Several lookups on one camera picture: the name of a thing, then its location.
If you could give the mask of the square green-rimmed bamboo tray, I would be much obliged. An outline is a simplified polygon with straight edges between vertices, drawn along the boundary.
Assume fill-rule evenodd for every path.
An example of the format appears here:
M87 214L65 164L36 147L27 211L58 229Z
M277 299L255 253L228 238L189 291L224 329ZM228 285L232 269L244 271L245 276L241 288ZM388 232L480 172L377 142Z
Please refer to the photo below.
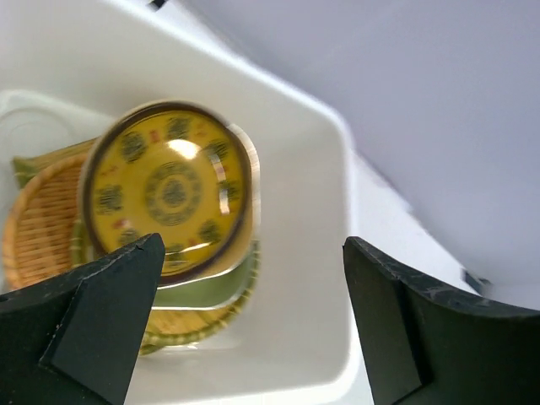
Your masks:
M95 141L95 138L90 139L35 157L13 157L13 173L19 188L22 189L33 177L48 166L53 165L60 160L71 158L74 155L87 153L94 145Z

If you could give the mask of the round orange woven plate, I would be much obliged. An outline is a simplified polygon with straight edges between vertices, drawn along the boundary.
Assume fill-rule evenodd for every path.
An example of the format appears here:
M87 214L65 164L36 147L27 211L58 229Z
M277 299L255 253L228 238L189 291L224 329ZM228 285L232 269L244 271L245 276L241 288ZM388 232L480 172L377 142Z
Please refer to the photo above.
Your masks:
M11 290L72 268L71 237L78 217L78 180L86 153L62 159L19 192L4 225L2 265Z

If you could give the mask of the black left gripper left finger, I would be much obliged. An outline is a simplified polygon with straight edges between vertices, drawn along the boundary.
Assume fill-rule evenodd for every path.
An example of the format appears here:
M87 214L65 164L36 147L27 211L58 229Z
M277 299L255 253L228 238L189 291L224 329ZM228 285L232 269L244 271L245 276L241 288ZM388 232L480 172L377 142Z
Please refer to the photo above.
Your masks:
M1 296L3 404L122 404L165 258L149 234Z

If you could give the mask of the beige round patterned plate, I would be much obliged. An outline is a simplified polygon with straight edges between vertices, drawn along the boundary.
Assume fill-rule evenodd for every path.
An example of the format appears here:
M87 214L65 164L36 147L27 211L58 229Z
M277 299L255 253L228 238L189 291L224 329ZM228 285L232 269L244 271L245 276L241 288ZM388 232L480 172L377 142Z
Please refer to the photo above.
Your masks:
M260 161L257 149L248 134L238 125L229 123L227 128L239 139L246 150L249 160L251 178L251 208L252 208L252 236L260 238L261 228L261 188L260 188Z

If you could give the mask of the green square panda dish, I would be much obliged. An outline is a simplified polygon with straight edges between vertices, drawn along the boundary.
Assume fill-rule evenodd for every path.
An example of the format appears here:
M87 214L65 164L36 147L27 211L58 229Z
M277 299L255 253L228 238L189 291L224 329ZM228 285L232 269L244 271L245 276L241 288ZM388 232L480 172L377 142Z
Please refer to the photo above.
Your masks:
M239 298L246 289L253 264L253 254L249 253L237 267L223 275L158 289L153 309L205 311L221 308Z

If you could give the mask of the round green-rimmed bamboo plate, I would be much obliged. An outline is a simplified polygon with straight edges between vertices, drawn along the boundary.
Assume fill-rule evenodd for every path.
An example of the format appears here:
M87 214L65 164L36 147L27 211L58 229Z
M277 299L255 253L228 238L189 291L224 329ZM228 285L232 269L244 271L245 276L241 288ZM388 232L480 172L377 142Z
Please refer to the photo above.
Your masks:
M144 356L166 347L200 343L228 327L253 295L259 275L260 252L260 242L254 240L247 258L247 285L234 302L213 310L152 311L138 354Z

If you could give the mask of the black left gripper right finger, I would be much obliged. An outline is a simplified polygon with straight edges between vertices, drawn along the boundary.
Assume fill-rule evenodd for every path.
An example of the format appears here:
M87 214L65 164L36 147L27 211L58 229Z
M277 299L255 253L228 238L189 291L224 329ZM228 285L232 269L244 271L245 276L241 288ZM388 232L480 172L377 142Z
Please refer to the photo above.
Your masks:
M468 293L359 237L343 265L377 404L536 404L539 314Z

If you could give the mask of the yellow ornate round plate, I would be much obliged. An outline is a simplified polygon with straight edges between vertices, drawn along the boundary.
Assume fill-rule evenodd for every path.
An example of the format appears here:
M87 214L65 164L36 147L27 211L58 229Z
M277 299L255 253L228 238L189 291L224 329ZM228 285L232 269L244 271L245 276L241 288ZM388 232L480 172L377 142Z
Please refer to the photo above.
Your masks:
M164 289L235 268L253 237L251 178L229 123L198 105L160 101L127 113L99 137L78 183L94 251L160 235Z

